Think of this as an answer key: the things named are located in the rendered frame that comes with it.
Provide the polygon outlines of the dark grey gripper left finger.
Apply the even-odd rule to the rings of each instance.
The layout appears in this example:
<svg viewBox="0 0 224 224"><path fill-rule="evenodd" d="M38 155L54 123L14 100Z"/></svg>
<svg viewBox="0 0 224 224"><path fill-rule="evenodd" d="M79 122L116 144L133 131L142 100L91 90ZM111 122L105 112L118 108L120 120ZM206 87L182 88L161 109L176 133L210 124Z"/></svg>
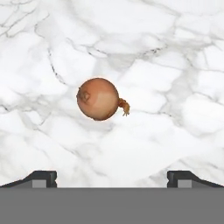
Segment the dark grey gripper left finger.
<svg viewBox="0 0 224 224"><path fill-rule="evenodd" d="M56 179L56 171L33 171L23 179L0 185L0 188L56 188Z"/></svg>

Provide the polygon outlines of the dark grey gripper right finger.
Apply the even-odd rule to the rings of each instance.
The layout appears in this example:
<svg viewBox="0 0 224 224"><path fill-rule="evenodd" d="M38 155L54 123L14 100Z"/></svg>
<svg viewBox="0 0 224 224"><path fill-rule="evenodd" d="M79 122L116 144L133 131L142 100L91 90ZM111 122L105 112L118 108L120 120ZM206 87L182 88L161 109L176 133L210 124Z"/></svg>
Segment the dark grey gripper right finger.
<svg viewBox="0 0 224 224"><path fill-rule="evenodd" d="M198 178L191 171L168 171L167 179L168 188L223 188L223 185Z"/></svg>

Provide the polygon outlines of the brown onion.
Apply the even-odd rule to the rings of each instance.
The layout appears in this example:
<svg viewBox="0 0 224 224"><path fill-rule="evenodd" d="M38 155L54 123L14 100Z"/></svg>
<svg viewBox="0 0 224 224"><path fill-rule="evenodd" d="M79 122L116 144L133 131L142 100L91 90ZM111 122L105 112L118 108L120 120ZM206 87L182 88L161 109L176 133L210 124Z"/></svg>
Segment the brown onion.
<svg viewBox="0 0 224 224"><path fill-rule="evenodd" d="M123 114L130 113L130 105L119 97L113 83L103 78L93 78L85 81L76 95L80 111L95 121L109 119L118 108L123 109Z"/></svg>

